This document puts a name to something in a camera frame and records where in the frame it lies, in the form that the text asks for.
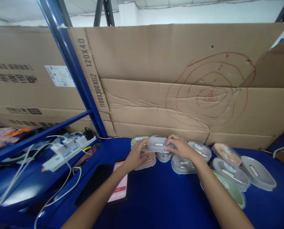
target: smartphone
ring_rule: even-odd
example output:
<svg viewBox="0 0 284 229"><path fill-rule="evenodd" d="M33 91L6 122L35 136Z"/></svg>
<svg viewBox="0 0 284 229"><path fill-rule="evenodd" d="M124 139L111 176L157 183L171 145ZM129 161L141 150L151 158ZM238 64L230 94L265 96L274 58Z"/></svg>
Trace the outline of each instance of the smartphone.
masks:
<svg viewBox="0 0 284 229"><path fill-rule="evenodd" d="M114 164L113 171L115 171L118 167L120 167L124 161L118 161ZM125 200L127 196L127 180L128 180L128 174L121 180L119 185L114 190L112 196L108 200L108 203L114 202L117 200Z"/></svg>

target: charger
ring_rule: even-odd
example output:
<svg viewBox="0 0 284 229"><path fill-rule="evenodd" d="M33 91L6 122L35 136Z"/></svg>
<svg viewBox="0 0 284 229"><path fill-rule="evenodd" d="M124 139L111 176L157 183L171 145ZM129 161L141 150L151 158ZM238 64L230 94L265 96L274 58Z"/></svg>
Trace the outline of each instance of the charger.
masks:
<svg viewBox="0 0 284 229"><path fill-rule="evenodd" d="M75 142L78 144L79 147L83 147L87 143L87 138L86 136L80 136L75 140Z"/></svg>
<svg viewBox="0 0 284 229"><path fill-rule="evenodd" d="M92 138L94 138L93 131L88 127L85 127L85 131L84 131L83 135L86 137L86 139L88 141L91 140Z"/></svg>
<svg viewBox="0 0 284 229"><path fill-rule="evenodd" d="M62 143L69 149L69 150L73 150L75 148L77 148L77 145L75 144L75 140L74 139L65 139L62 141Z"/></svg>
<svg viewBox="0 0 284 229"><path fill-rule="evenodd" d="M56 144L52 145L51 150L55 154L61 155L61 156L65 156L70 152L64 145L62 145L60 143L56 143Z"/></svg>

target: wall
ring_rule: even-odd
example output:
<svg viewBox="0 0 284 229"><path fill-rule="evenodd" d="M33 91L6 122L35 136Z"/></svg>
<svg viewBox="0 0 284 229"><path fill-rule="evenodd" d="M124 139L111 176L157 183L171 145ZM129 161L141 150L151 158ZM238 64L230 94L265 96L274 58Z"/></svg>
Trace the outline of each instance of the wall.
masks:
<svg viewBox="0 0 284 229"><path fill-rule="evenodd" d="M120 13L113 13L114 23L116 26L120 26ZM84 14L71 16L71 22L73 27L93 27L94 24L94 14ZM22 22L12 22L8 25L21 25L21 26L47 26L45 19L41 20L31 20L31 21L22 21ZM107 26L106 16L102 15L100 18L100 26Z"/></svg>
<svg viewBox="0 0 284 229"><path fill-rule="evenodd" d="M119 12L113 15L116 26L172 23L272 23L283 5L284 0L258 0L139 9L134 2L128 2L119 4ZM92 27L94 15L72 16L71 21L74 27ZM8 25L47 26L44 19L8 23ZM101 17L100 26L107 26L104 15ZM284 38L284 32L273 46L281 38Z"/></svg>

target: concentric circles drawing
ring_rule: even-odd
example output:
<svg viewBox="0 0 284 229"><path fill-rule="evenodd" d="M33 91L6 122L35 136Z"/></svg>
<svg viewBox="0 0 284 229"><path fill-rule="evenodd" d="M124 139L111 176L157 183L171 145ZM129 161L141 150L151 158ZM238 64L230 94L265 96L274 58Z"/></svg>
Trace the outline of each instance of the concentric circles drawing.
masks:
<svg viewBox="0 0 284 229"><path fill-rule="evenodd" d="M247 72L253 73L252 82L256 75L255 66L249 57L237 52L192 60L168 89L165 108L170 117L193 129L223 130L246 108L248 88L236 86L245 81Z"/></svg>

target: power strip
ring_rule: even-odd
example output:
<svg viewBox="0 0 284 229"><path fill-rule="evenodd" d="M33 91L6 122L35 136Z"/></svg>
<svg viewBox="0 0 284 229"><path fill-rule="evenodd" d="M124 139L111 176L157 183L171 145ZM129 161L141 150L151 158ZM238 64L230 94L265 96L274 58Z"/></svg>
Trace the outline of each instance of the power strip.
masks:
<svg viewBox="0 0 284 229"><path fill-rule="evenodd" d="M96 136L94 136L94 138L92 138L91 140L87 141L84 145L81 146L81 148L82 149L86 148L95 140ZM79 147L76 147L72 149L69 153L64 155L63 158L60 155L56 155L55 157L52 157L50 160L45 162L42 166L44 167L44 170L50 170L52 172L55 172L57 169L63 166L67 161L71 160L79 152L81 152L81 149Z"/></svg>

